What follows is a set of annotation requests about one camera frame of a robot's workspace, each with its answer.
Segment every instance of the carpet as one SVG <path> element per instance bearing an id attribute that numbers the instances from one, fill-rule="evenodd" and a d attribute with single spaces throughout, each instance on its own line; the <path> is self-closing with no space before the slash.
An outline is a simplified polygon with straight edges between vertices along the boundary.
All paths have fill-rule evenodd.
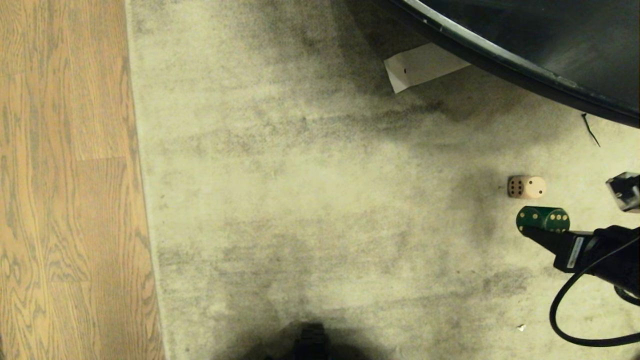
<path id="1" fill-rule="evenodd" d="M 604 185 L 640 168 L 637 129 L 589 117 L 599 148 L 579 111 L 475 67 L 394 95 L 383 59 L 427 40 L 367 2 L 129 0 L 127 21 L 171 359 L 278 356 L 305 322 L 362 359 L 636 355 L 553 333 L 568 276 L 515 217 L 637 226 Z M 546 196 L 508 198 L 516 174 Z M 565 301 L 572 334 L 640 330 L 598 279 Z"/>

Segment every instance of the label sticker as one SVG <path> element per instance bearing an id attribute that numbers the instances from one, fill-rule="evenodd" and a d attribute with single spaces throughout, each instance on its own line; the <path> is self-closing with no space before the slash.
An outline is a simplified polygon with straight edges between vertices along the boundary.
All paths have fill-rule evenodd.
<path id="1" fill-rule="evenodd" d="M 584 242 L 584 238 L 581 236 L 575 239 L 571 256 L 569 256 L 569 262 L 566 264 L 567 268 L 572 269 L 575 266 L 575 262 L 578 260 L 578 254 L 580 254 L 580 249 L 582 248 L 582 242 Z"/>

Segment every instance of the wooden floor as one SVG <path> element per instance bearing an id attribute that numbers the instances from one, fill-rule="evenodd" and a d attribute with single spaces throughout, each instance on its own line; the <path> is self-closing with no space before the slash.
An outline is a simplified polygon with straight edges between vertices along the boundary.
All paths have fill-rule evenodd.
<path id="1" fill-rule="evenodd" d="M 0 1 L 7 359 L 164 358 L 122 0 Z"/>

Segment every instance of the black cable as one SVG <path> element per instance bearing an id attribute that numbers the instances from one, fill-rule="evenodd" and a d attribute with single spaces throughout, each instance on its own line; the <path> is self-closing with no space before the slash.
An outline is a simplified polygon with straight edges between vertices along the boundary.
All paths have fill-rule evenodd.
<path id="1" fill-rule="evenodd" d="M 635 306 L 640 306 L 640 299 L 639 298 L 630 295 L 623 288 L 619 288 L 617 286 L 614 286 L 614 289 L 616 289 L 616 294 L 618 294 L 618 296 L 621 297 L 622 300 L 628 302 L 629 304 L 633 304 Z"/>
<path id="2" fill-rule="evenodd" d="M 591 134 L 591 137 L 594 140 L 596 140 L 598 147 L 601 147 L 600 142 L 598 141 L 598 139 L 596 139 L 596 136 L 593 134 L 593 132 L 591 132 L 591 127 L 589 126 L 589 122 L 587 121 L 587 113 L 582 113 L 582 118 L 584 119 L 584 124 L 587 125 L 587 131 L 589 131 L 589 134 Z"/>
<path id="3" fill-rule="evenodd" d="M 551 303 L 551 308 L 549 309 L 549 321 L 551 322 L 551 328 L 553 328 L 553 330 L 556 332 L 556 334 L 558 334 L 558 336 L 560 336 L 562 339 L 566 341 L 569 341 L 570 343 L 574 343 L 574 344 L 582 345 L 586 347 L 616 347 L 619 345 L 628 345 L 628 344 L 637 343 L 640 341 L 640 332 L 631 334 L 631 335 L 620 336 L 618 338 L 611 338 L 611 339 L 574 338 L 573 336 L 570 336 L 569 334 L 560 330 L 556 321 L 556 314 L 557 314 L 558 306 L 560 305 L 560 301 L 562 301 L 562 298 L 564 297 L 566 292 L 573 286 L 573 284 L 575 284 L 575 282 L 578 281 L 578 279 L 580 279 L 580 276 L 584 275 L 587 271 L 589 271 L 590 268 L 593 268 L 602 260 L 617 253 L 618 251 L 624 249 L 625 247 L 628 247 L 629 245 L 633 244 L 637 240 L 638 238 L 634 238 L 630 242 L 618 247 L 612 252 L 606 254 L 605 256 L 602 256 L 600 259 L 597 259 L 596 261 L 592 262 L 591 264 L 583 268 L 580 272 L 573 274 L 569 278 L 569 280 L 566 282 L 566 284 L 564 284 L 564 286 L 560 288 L 560 291 L 556 295 L 556 298 L 554 299 L 554 301 Z"/>

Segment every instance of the die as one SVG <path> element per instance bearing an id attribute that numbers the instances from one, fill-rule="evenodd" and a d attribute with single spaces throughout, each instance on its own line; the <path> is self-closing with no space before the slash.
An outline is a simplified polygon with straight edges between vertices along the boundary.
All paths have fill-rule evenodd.
<path id="1" fill-rule="evenodd" d="M 520 231 L 524 226 L 530 226 L 553 233 L 563 233 L 569 230 L 571 220 L 569 214 L 562 208 L 525 206 L 518 212 L 516 226 Z"/>
<path id="2" fill-rule="evenodd" d="M 507 191 L 517 199 L 537 199 L 547 192 L 547 182 L 540 176 L 513 176 Z"/>

